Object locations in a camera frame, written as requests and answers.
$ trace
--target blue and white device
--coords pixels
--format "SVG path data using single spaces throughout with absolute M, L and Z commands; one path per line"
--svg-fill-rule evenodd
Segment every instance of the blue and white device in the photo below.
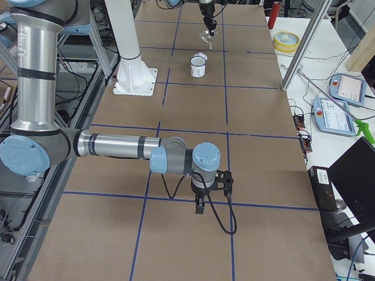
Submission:
M 330 79 L 329 93 L 334 98 L 362 107 L 366 95 L 365 82 L 347 74 L 336 74 Z
M 349 111 L 346 101 L 337 101 Z M 355 136 L 353 120 L 328 98 L 316 98 L 313 103 L 315 122 L 319 130 L 342 136 Z

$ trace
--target black band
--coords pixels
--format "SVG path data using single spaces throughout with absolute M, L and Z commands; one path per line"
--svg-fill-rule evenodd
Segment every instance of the black band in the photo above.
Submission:
M 122 58 L 122 59 L 124 59 L 124 60 L 135 60 L 135 59 L 137 59 L 140 55 L 141 55 L 141 53 L 139 53 L 139 55 L 137 55 L 137 57 L 133 57 L 133 58 L 131 58 L 131 59 L 127 59 L 126 57 L 122 57 L 122 56 L 119 54 L 120 58 Z
M 73 19 L 75 19 L 76 15 L 77 15 L 77 12 L 78 12 L 78 7 L 79 7 L 79 4 L 78 4 L 78 0 L 76 0 L 76 6 L 74 7 L 74 12 L 73 14 L 71 15 L 71 17 L 65 21 L 65 24 L 67 25 L 68 23 L 72 22 Z
M 95 152 L 95 140 L 98 135 L 98 133 L 94 133 L 90 136 L 90 139 L 88 140 L 88 151 L 90 152 L 90 155 L 98 156 L 98 154 L 96 154 Z
M 78 130 L 76 132 L 76 135 L 74 136 L 73 149 L 74 149 L 74 154 L 76 154 L 77 157 L 81 157 L 80 153 L 78 152 L 78 140 L 80 138 L 80 135 L 81 135 L 82 131 L 84 131 L 84 130 L 83 129 Z
M 139 137 L 137 153 L 138 153 L 138 158 L 140 159 L 145 159 L 145 155 L 144 155 L 145 141 L 146 141 L 146 136 Z
M 54 72 L 45 72 L 39 71 L 34 69 L 26 69 L 26 68 L 17 68 L 17 76 L 24 77 L 24 78 L 35 78 L 35 79 L 43 79 L 43 80 L 56 80 L 56 73 Z
M 65 159 L 67 159 L 68 156 L 69 156 L 69 154 L 70 154 L 70 150 L 71 150 L 70 139 L 68 138 L 68 136 L 66 135 L 65 132 L 63 132 L 63 131 L 60 130 L 60 133 L 64 136 L 66 142 L 68 143 L 68 153 L 67 153 L 66 156 L 65 156 Z
M 59 19 L 55 16 L 47 15 L 46 13 L 41 13 L 38 11 L 34 11 L 34 10 L 26 9 L 26 8 L 20 8 L 20 7 L 11 7 L 9 9 L 9 12 L 11 15 L 13 13 L 20 13 L 22 15 L 32 16 L 34 18 L 45 19 L 45 20 L 48 20 L 49 22 L 53 22 L 57 25 L 60 25 L 63 28 L 65 27 L 65 21 L 63 19 Z
M 23 131 L 11 128 L 11 133 L 19 136 L 55 136 L 60 133 L 60 129 L 55 131 Z
M 193 149 L 185 149 L 185 164 L 183 165 L 183 174 L 191 174 L 193 165 Z

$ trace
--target red cylinder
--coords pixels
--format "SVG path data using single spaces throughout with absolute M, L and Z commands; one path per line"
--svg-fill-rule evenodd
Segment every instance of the red cylinder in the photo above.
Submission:
M 270 19 L 268 20 L 268 28 L 269 29 L 274 28 L 276 18 L 277 18 L 278 14 L 279 14 L 279 11 L 280 11 L 280 7 L 281 7 L 281 3 L 280 2 L 274 2 L 273 6 L 272 6 L 272 11 L 271 11 Z

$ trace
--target white stand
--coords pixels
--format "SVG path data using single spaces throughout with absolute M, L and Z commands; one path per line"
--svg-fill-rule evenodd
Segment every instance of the white stand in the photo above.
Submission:
M 105 0 L 121 56 L 113 93 L 152 96 L 158 70 L 142 61 L 130 0 Z

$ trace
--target white container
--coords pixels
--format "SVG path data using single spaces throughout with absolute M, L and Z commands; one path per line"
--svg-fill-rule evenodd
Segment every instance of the white container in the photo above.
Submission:
M 203 77 L 206 71 L 207 56 L 203 53 L 197 53 L 190 59 L 190 74 L 193 77 Z

